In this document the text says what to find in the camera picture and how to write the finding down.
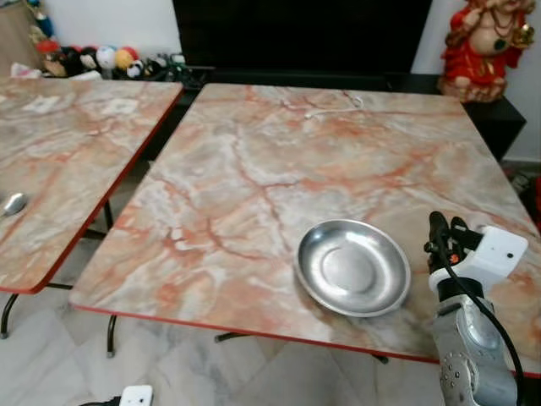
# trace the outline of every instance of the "floor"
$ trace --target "floor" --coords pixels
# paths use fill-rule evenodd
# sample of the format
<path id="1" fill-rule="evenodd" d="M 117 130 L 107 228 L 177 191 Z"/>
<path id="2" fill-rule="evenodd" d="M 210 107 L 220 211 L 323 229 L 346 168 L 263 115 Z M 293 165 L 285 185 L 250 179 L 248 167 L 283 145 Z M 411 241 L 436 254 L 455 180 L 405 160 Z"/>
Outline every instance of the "floor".
<path id="1" fill-rule="evenodd" d="M 135 168 L 112 197 L 118 214 L 145 172 Z M 100 217 L 93 228 L 104 228 Z M 54 282 L 73 283 L 99 242 L 82 239 Z M 8 299 L 0 294 L 0 306 Z M 72 309 L 68 292 L 18 298 L 0 341 L 2 406 L 78 406 L 150 384 L 154 406 L 438 406 L 439 368 L 367 354 L 239 337 L 119 318 L 116 356 L 106 357 L 108 317 Z"/>

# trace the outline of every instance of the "statue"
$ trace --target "statue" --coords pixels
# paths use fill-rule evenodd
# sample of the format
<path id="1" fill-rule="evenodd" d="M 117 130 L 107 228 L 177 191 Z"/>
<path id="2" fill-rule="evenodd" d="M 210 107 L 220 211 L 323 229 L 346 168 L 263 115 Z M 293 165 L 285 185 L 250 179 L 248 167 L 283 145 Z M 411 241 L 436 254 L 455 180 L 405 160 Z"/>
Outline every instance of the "statue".
<path id="1" fill-rule="evenodd" d="M 505 66 L 516 68 L 533 43 L 525 15 L 534 0 L 467 0 L 451 19 L 445 39 L 445 72 L 438 87 L 461 102 L 491 102 L 503 96 Z"/>

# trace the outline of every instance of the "metal plate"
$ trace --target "metal plate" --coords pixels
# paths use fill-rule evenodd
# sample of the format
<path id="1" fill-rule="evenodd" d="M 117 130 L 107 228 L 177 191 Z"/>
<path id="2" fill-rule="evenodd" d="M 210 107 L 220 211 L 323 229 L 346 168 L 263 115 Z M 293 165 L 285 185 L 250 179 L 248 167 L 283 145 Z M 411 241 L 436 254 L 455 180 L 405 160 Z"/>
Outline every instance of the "metal plate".
<path id="1" fill-rule="evenodd" d="M 411 282 L 406 256 L 391 237 L 353 220 L 309 230 L 298 247 L 297 274 L 323 306 L 355 317 L 397 309 Z"/>

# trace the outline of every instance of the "table top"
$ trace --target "table top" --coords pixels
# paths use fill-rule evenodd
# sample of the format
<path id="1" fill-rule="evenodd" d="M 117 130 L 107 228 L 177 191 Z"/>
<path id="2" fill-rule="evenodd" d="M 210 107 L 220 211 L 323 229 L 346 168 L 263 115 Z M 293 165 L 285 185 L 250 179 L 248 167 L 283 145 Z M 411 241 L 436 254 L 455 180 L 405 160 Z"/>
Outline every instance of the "table top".
<path id="1" fill-rule="evenodd" d="M 538 233 L 462 105 L 444 96 L 207 85 L 70 300 L 434 361 L 437 298 L 423 252 L 432 210 L 529 240 L 519 267 L 488 297 L 525 370 L 538 372 Z M 300 287 L 298 243 L 332 218 L 373 224 L 404 249 L 413 279 L 398 311 L 353 319 Z"/>
<path id="2" fill-rule="evenodd" d="M 176 101 L 180 84 L 0 79 L 0 290 L 33 294 L 60 267 Z"/>

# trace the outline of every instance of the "red table edge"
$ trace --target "red table edge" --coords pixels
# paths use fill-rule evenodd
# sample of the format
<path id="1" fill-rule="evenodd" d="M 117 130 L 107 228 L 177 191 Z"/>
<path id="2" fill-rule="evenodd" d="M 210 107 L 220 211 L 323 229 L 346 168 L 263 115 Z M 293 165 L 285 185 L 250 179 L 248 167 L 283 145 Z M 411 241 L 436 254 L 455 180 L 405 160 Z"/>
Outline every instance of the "red table edge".
<path id="1" fill-rule="evenodd" d="M 77 310 L 92 311 L 94 313 L 99 313 L 99 314 L 103 314 L 103 315 L 118 315 L 118 316 L 124 316 L 124 317 L 131 317 L 131 318 L 135 318 L 135 319 L 159 321 L 159 322 L 162 322 L 162 323 L 175 324 L 175 325 L 179 325 L 179 326 L 191 326 L 191 327 L 207 328 L 207 329 L 211 329 L 211 330 L 219 330 L 221 332 L 237 332 L 239 334 L 247 334 L 249 336 L 259 336 L 259 337 L 274 338 L 274 339 L 282 340 L 282 341 L 294 341 L 296 343 L 318 345 L 320 347 L 345 349 L 345 350 L 348 350 L 348 351 L 354 351 L 356 353 L 365 353 L 365 354 L 377 355 L 377 356 L 382 356 L 382 357 L 406 359 L 406 360 L 409 360 L 409 361 L 424 362 L 424 363 L 428 363 L 428 364 L 439 364 L 440 363 L 440 361 L 438 359 L 426 358 L 426 357 L 418 357 L 418 356 L 415 356 L 415 355 L 388 353 L 386 351 L 378 351 L 378 350 L 369 349 L 369 348 L 350 347 L 350 346 L 347 346 L 347 345 L 344 345 L 344 344 L 322 343 L 321 341 L 309 340 L 307 338 L 280 336 L 280 335 L 277 335 L 277 334 L 269 334 L 269 333 L 266 333 L 266 332 L 253 332 L 253 331 L 250 331 L 250 330 L 244 330 L 242 328 L 214 326 L 214 325 L 211 325 L 211 324 L 197 323 L 197 322 L 193 322 L 193 321 L 179 321 L 179 320 L 175 320 L 175 319 L 167 319 L 166 317 L 155 317 L 155 316 L 151 316 L 151 315 L 136 315 L 136 314 L 132 314 L 132 313 L 125 313 L 125 312 L 122 312 L 122 311 L 111 312 L 111 311 L 108 311 L 108 310 L 96 309 L 96 308 L 92 308 L 92 307 L 88 307 L 88 306 L 74 304 L 70 299 L 68 300 L 68 302 Z M 539 373 L 538 372 L 524 372 L 524 376 L 526 378 L 540 379 L 541 378 L 541 372 L 539 372 Z"/>
<path id="2" fill-rule="evenodd" d="M 122 172 L 117 176 L 117 179 L 112 183 L 109 190 L 101 197 L 100 201 L 96 205 L 95 209 L 92 211 L 92 213 L 87 217 L 79 231 L 75 233 L 74 237 L 69 241 L 68 245 L 66 245 L 66 248 L 64 251 L 58 256 L 57 260 L 52 264 L 51 269 L 49 272 L 32 288 L 20 288 L 20 289 L 8 289 L 8 288 L 2 288 L 0 287 L 0 292 L 8 292 L 10 294 L 38 294 L 54 277 L 55 273 L 57 273 L 58 268 L 62 266 L 64 260 L 68 257 L 68 255 L 71 253 L 74 246 L 79 242 L 79 239 L 83 236 L 86 229 L 90 226 L 94 218 L 97 216 L 98 212 L 103 208 L 103 206 L 106 204 L 109 197 L 111 197 L 112 193 L 115 191 L 115 189 L 118 187 L 118 184 L 122 182 L 124 177 L 128 174 L 128 172 L 132 169 L 134 164 L 137 162 L 137 159 L 141 155 L 141 152 L 146 148 L 146 146 L 149 144 L 150 140 L 154 138 L 154 135 L 160 129 L 163 122 L 166 120 L 166 118 L 169 116 L 169 113 L 171 110 L 176 106 L 178 100 L 183 96 L 184 94 L 184 87 L 180 89 L 178 94 L 175 96 L 175 98 L 172 100 L 169 107 L 166 109 L 166 111 L 161 115 L 160 120 L 156 123 L 154 128 L 149 132 L 146 139 L 143 141 L 143 143 L 140 145 L 139 149 L 134 153 L 132 158 L 129 160 L 129 162 L 126 164 Z"/>

